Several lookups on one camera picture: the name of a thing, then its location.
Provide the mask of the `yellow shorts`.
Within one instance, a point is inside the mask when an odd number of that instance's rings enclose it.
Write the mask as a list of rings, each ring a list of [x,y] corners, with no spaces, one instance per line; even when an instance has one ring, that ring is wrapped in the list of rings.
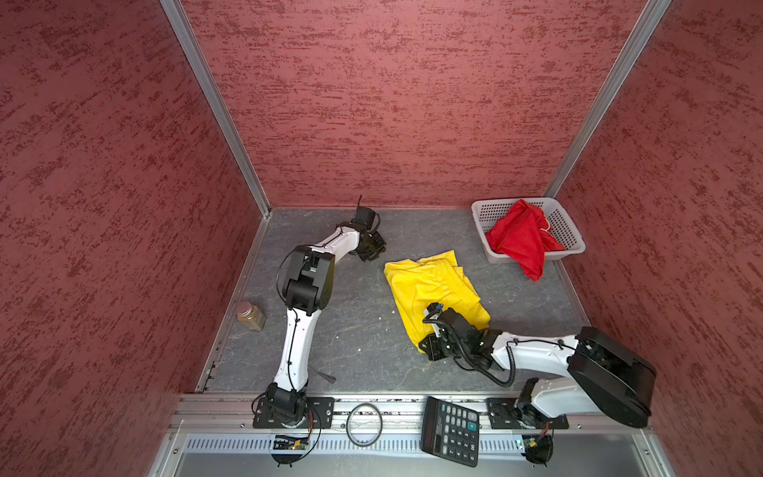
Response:
[[[454,250],[421,258],[387,262],[383,268],[405,332],[419,354],[419,343],[434,332],[424,324],[431,303],[452,308],[479,330],[489,326],[491,316],[481,303],[475,287],[459,266]]]

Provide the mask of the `red shorts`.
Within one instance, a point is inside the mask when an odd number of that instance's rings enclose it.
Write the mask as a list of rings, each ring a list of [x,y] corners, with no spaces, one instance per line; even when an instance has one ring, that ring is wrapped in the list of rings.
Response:
[[[486,232],[486,239],[492,252],[512,258],[527,278],[539,281],[544,275],[546,252],[565,250],[551,231],[542,209],[520,200]]]

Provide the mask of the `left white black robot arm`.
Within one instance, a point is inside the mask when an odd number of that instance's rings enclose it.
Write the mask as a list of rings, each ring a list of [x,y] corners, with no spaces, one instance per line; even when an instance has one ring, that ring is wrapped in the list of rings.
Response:
[[[275,418],[296,427],[308,415],[308,361],[315,328],[333,294],[337,263],[345,256],[363,262],[385,251],[375,224],[343,222],[318,244],[300,244],[284,258],[284,277],[276,278],[286,308],[287,331],[278,370],[265,391],[265,403]]]

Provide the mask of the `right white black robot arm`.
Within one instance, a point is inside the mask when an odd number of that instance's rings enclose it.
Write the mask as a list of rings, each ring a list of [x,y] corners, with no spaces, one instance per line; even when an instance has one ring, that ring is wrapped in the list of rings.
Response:
[[[419,343],[431,361],[452,360],[502,389],[529,373],[506,417],[522,429],[545,429],[569,415],[605,415],[644,429],[652,416],[657,371],[601,330],[585,326],[564,337],[528,337],[434,317]]]

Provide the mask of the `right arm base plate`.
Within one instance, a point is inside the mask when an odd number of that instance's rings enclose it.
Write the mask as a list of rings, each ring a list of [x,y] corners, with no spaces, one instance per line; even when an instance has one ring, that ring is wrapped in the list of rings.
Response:
[[[569,423],[565,415],[546,417],[529,403],[519,399],[491,397],[486,399],[491,429],[510,430],[566,430]]]

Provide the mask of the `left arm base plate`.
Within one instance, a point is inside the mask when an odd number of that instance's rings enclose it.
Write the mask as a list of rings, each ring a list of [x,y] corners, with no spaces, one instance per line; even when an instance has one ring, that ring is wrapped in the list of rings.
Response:
[[[253,429],[329,429],[333,423],[335,399],[303,397],[297,401],[296,415],[290,417],[262,397],[254,407]]]

